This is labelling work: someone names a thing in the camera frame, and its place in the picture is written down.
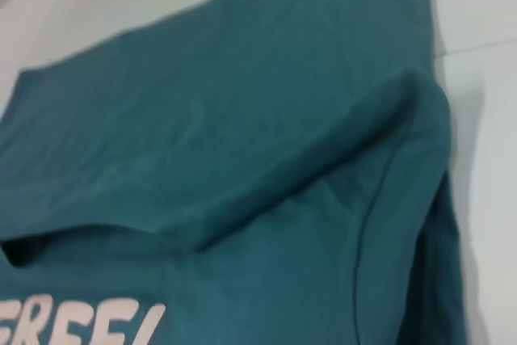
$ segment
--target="teal t-shirt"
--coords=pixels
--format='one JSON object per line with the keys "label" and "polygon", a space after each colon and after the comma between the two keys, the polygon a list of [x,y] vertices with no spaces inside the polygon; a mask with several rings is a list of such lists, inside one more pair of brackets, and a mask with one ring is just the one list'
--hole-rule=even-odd
{"label": "teal t-shirt", "polygon": [[22,73],[0,344],[464,345],[428,0],[210,0]]}

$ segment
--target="white lettering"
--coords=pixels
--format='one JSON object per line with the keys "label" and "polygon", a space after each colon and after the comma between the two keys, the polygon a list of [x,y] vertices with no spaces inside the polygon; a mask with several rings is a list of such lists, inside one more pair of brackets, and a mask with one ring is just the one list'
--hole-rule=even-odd
{"label": "white lettering", "polygon": [[[19,311],[22,309],[22,303],[17,300],[0,301],[0,321],[10,319],[15,320]],[[6,345],[11,338],[11,329],[0,326],[0,345]]]}
{"label": "white lettering", "polygon": [[[38,314],[32,317],[36,306],[39,306],[40,309]],[[23,304],[11,345],[40,345],[38,334],[45,328],[52,306],[53,299],[48,294],[27,298]]]}
{"label": "white lettering", "polygon": [[88,326],[94,317],[94,308],[80,301],[63,302],[57,311],[52,336],[48,345],[81,345],[81,337],[68,332],[69,322]]}
{"label": "white lettering", "polygon": [[151,337],[153,337],[154,331],[158,327],[158,323],[165,313],[166,307],[162,304],[154,305],[149,309],[147,315],[145,315],[144,321],[140,325],[137,336],[132,342],[132,345],[148,345]]}
{"label": "white lettering", "polygon": [[124,345],[123,333],[109,332],[110,321],[131,321],[138,305],[138,301],[131,298],[108,299],[100,303],[90,345]]}

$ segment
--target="teal fabric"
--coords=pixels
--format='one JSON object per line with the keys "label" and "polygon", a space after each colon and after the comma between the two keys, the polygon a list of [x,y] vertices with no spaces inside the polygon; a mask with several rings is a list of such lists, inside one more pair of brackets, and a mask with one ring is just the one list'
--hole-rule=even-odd
{"label": "teal fabric", "polygon": [[0,301],[52,296],[40,343],[132,298],[127,344],[156,304],[154,345],[465,344],[431,65],[429,0],[210,0],[22,73]]}

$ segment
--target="seam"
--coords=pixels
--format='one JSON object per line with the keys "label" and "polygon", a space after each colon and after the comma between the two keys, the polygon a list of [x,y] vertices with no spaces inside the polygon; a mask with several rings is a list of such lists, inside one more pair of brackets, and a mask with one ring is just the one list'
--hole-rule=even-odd
{"label": "seam", "polygon": [[367,211],[364,214],[363,222],[362,222],[362,224],[360,226],[360,229],[359,229],[359,241],[357,242],[355,266],[354,266],[354,275],[353,275],[353,285],[352,285],[352,289],[353,289],[352,308],[353,308],[353,317],[354,317],[354,332],[355,332],[355,344],[356,345],[360,345],[361,344],[361,340],[360,340],[360,336],[359,336],[359,319],[358,319],[358,313],[357,313],[357,310],[358,310],[358,306],[357,306],[357,285],[358,285],[358,278],[359,278],[359,265],[360,265],[360,262],[361,262],[361,259],[362,259],[362,255],[361,254],[362,254],[362,248],[363,248],[364,235],[365,235],[365,232],[366,232],[366,226],[367,226],[369,218],[370,218],[370,216],[371,216],[371,214],[373,212],[373,209],[374,209],[374,206],[376,204],[377,198],[381,194],[382,189],[383,189],[383,187],[385,185],[385,180],[386,180],[386,177],[388,176],[388,171],[389,171],[390,167],[393,164],[393,160],[394,160],[395,156],[397,155],[398,150],[406,142],[407,137],[408,137],[408,135],[410,133],[410,130],[413,128],[416,116],[417,116],[417,109],[415,108],[414,109],[413,117],[411,118],[411,121],[408,123],[408,125],[406,127],[406,130],[402,134],[401,139],[399,140],[399,142],[393,147],[393,151],[390,154],[390,156],[388,158],[388,161],[386,162],[385,168],[384,168],[384,170],[382,172],[382,175],[381,175],[381,178],[380,178],[380,181],[379,181],[379,185],[378,185],[378,187],[377,187],[377,189],[375,191],[375,194],[373,195],[372,200],[368,204]]}

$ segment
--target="t-shirt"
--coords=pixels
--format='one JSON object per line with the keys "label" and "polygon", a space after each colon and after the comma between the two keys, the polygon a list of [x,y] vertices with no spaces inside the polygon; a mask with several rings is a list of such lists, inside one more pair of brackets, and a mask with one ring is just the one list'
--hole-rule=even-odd
{"label": "t-shirt", "polygon": [[429,0],[210,0],[22,73],[0,344],[464,345]]}

